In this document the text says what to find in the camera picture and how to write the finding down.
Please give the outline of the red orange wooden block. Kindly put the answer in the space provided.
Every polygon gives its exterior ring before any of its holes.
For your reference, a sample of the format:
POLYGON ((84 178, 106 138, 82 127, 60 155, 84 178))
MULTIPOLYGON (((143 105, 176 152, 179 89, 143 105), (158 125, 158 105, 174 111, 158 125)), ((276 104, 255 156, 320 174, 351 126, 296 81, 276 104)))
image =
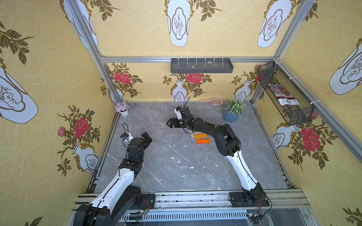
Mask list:
POLYGON ((210 139, 197 139, 197 144, 210 144, 210 139))

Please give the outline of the amber orange wooden block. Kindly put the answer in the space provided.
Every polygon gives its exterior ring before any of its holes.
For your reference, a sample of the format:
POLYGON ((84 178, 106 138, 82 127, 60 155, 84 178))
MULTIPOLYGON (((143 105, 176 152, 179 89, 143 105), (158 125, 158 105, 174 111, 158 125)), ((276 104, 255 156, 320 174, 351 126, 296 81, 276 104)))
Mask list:
POLYGON ((195 137, 196 140, 203 139, 203 138, 207 137, 207 134, 200 133, 200 134, 195 135, 194 137, 195 137))

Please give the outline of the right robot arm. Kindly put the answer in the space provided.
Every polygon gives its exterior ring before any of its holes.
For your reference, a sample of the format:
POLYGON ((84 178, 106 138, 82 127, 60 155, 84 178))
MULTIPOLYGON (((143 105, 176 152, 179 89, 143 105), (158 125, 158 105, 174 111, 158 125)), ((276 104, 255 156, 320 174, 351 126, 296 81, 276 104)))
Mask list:
POLYGON ((244 203, 247 206, 271 205, 261 184, 247 166, 240 149, 241 142, 229 124, 216 125, 201 118, 195 118, 188 107, 177 107, 174 112, 177 117, 166 122, 168 127, 201 132, 214 138, 217 150, 229 160, 238 175, 244 194, 244 203))

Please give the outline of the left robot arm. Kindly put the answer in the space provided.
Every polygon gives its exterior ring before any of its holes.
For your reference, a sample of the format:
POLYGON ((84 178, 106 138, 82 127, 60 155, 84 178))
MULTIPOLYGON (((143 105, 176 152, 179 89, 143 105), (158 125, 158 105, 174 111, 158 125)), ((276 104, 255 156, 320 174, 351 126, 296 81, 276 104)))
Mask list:
POLYGON ((127 155, 119 165, 115 177, 90 204, 81 204, 75 212, 74 226, 114 226, 132 208, 141 208, 142 215, 154 208, 155 195, 143 198, 141 188, 132 186, 142 169, 144 151, 151 144, 152 138, 144 132, 136 138, 124 133, 122 139, 129 140, 127 155))

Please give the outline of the small white pot purple flowers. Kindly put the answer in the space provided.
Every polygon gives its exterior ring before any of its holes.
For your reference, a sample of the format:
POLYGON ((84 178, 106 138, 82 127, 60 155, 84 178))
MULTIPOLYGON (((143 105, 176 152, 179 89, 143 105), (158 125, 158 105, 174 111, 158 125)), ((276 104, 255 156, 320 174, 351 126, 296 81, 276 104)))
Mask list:
POLYGON ((118 102, 116 105, 115 105, 115 111, 117 113, 120 113, 122 116, 127 116, 129 114, 129 105, 122 101, 122 102, 118 102))

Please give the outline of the blue flower pot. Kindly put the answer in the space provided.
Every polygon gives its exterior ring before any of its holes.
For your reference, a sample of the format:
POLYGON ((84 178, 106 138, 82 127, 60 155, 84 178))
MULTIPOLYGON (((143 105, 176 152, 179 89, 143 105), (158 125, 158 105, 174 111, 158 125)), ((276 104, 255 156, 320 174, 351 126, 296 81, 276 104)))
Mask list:
POLYGON ((228 112, 226 109, 224 109, 223 112, 223 119, 226 122, 236 122, 239 118, 239 114, 232 114, 230 112, 228 112))

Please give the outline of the green artificial plant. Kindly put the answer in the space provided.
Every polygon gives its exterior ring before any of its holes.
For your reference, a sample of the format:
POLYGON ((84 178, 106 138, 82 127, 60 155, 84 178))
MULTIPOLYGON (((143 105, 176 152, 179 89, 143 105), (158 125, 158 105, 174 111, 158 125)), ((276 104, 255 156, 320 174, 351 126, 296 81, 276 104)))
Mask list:
POLYGON ((225 103, 224 109, 230 114, 240 115, 246 108, 246 103, 241 99, 235 99, 225 103))

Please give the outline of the grey wall shelf tray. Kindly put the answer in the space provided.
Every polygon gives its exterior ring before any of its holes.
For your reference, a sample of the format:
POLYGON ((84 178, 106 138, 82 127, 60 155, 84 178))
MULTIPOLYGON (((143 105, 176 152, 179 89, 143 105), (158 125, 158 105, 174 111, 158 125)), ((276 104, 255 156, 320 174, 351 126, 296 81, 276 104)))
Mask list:
POLYGON ((234 65, 226 57, 177 57, 171 59, 171 73, 232 73, 234 65))

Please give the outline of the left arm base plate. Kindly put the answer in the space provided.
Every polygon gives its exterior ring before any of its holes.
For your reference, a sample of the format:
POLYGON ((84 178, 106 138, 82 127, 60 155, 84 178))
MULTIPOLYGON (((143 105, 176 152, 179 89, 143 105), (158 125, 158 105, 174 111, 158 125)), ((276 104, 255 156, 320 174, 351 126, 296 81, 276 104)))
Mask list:
POLYGON ((142 210, 143 209, 148 209, 148 210, 154 209, 155 199, 156 199, 155 194, 141 194, 141 200, 138 205, 138 208, 142 209, 142 210))

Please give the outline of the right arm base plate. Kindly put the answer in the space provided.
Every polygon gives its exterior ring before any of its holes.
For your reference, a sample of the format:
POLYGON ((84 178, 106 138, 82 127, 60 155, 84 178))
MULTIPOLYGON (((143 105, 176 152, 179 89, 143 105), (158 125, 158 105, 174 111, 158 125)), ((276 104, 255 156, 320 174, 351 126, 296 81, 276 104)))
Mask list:
POLYGON ((232 207, 270 207, 270 202, 265 194, 231 192, 228 201, 231 202, 232 207))

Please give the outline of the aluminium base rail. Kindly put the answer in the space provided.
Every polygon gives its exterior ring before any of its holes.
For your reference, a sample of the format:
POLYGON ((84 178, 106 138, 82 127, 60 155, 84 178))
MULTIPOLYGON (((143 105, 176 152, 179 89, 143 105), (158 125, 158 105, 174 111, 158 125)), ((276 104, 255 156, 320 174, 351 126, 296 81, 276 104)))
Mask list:
MULTIPOLYGON (((142 215, 141 209, 128 210, 118 223, 136 224, 141 222, 229 220, 245 219, 252 224, 262 222, 267 226, 298 225, 316 226, 318 220, 307 197, 301 189, 270 189, 266 195, 270 207, 232 207, 229 193, 240 190, 141 192, 155 194, 155 207, 142 215)), ((90 204, 99 194, 78 196, 67 224, 74 226, 74 216, 81 204, 90 204)))

